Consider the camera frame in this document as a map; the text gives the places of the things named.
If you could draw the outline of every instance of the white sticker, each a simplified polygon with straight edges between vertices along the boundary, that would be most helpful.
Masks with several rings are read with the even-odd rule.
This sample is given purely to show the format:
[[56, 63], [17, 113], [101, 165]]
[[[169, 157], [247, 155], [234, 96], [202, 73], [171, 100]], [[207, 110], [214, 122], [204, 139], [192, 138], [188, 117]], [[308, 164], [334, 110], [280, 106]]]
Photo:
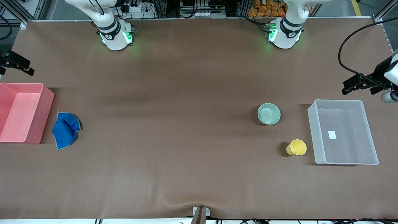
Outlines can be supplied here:
[[335, 131], [328, 131], [328, 133], [329, 133], [329, 139], [337, 139]]

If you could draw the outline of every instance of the blue towel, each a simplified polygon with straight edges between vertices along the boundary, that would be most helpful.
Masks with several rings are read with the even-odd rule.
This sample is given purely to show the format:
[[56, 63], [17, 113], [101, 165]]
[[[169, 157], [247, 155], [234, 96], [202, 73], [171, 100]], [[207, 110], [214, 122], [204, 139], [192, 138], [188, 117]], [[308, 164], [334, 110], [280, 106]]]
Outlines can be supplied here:
[[82, 125], [74, 114], [58, 111], [57, 120], [53, 127], [57, 151], [72, 145], [81, 129]]

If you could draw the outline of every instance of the yellow stripe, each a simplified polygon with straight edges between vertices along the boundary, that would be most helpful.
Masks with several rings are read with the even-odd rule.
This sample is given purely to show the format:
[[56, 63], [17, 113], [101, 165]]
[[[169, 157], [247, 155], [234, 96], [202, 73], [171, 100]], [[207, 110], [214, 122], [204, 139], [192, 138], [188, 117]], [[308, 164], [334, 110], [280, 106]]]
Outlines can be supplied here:
[[359, 10], [358, 3], [355, 0], [351, 0], [352, 6], [354, 6], [355, 15], [362, 16], [361, 11]]

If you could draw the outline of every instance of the brown table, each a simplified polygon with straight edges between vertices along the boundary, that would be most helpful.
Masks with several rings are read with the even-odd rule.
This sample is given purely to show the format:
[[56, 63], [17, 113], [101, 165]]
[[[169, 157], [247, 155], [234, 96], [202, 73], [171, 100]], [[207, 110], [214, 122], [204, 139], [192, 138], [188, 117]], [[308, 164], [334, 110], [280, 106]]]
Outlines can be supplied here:
[[[398, 218], [397, 105], [368, 90], [342, 96], [352, 74], [341, 42], [371, 19], [310, 19], [288, 50], [245, 20], [144, 21], [134, 46], [110, 51], [89, 22], [30, 22], [13, 50], [56, 94], [40, 145], [2, 145], [1, 218], [160, 218], [204, 205], [217, 218]], [[343, 50], [363, 73], [391, 55], [380, 26]], [[380, 164], [316, 165], [307, 108], [363, 100]], [[258, 105], [275, 103], [275, 126]], [[56, 111], [83, 130], [56, 151]], [[288, 157], [302, 139], [308, 152]]]

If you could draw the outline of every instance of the pink plastic container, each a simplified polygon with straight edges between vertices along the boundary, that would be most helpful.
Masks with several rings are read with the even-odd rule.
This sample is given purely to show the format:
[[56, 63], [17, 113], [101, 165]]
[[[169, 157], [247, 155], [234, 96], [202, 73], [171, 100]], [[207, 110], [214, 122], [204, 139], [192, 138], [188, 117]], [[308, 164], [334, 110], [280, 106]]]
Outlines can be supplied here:
[[39, 144], [53, 99], [41, 83], [0, 83], [0, 143]]

